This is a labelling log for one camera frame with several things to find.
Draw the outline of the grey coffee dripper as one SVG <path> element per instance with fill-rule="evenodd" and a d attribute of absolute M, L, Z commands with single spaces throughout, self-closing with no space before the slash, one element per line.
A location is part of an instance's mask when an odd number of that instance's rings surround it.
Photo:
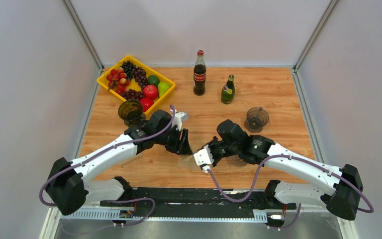
<path fill-rule="evenodd" d="M 269 114 L 263 107 L 254 107 L 247 111 L 244 126 L 249 132 L 261 132 L 269 119 Z"/>

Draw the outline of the amber coffee dripper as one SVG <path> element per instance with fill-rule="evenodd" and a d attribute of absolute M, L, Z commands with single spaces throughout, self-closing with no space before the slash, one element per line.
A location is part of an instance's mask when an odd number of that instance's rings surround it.
<path fill-rule="evenodd" d="M 126 100 L 119 106 L 117 112 L 126 126 L 138 124 L 146 119 L 144 107 L 138 100 Z"/>

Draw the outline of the brown paper coffee filter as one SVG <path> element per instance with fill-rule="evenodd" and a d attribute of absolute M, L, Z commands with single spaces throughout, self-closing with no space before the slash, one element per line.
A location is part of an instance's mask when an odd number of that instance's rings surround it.
<path fill-rule="evenodd" d="M 178 166 L 190 171 L 199 170 L 199 167 L 196 165 L 192 155 L 179 155 Z"/>

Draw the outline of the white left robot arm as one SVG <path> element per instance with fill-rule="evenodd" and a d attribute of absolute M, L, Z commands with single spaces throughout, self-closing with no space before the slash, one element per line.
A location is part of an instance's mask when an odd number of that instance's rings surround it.
<path fill-rule="evenodd" d="M 120 163 L 132 161 L 155 144 L 176 155 L 192 155 L 188 130 L 182 127 L 189 118 L 185 112 L 154 112 L 148 120 L 128 127 L 118 138 L 104 147 L 71 161 L 56 160 L 48 180 L 41 188 L 51 198 L 50 207 L 56 207 L 64 216 L 83 205 L 114 200 L 127 206 L 132 200 L 129 185 L 120 176 L 107 181 L 94 181 L 102 172 Z"/>

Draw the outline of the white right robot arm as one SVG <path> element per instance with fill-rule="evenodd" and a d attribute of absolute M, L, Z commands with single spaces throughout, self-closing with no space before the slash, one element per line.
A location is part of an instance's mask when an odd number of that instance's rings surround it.
<path fill-rule="evenodd" d="M 273 168 L 305 181 L 292 184 L 271 180 L 265 188 L 264 201 L 276 208 L 280 204 L 309 204 L 326 208 L 333 215 L 353 221 L 363 195 L 363 184 L 358 169 L 350 164 L 333 166 L 311 160 L 284 148 L 261 135 L 248 135 L 238 124 L 227 119 L 219 124 L 217 133 L 193 158 L 202 171 L 211 174 L 211 167 L 227 157 L 237 156 L 260 168 Z"/>

